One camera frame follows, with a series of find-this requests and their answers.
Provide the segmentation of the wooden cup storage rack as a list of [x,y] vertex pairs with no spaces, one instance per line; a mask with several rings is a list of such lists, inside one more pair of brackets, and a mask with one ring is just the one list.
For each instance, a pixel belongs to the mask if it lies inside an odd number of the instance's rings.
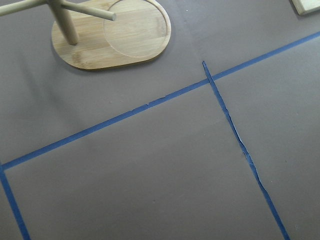
[[55,22],[51,42],[57,55],[82,70],[149,61],[171,38],[171,21],[155,0],[22,0],[3,5],[1,16],[48,5]]

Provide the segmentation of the bamboo cutting board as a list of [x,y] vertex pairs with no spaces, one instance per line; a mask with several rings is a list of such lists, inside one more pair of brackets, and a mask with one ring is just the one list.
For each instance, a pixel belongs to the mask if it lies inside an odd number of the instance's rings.
[[302,16],[320,10],[320,0],[291,0],[297,13]]

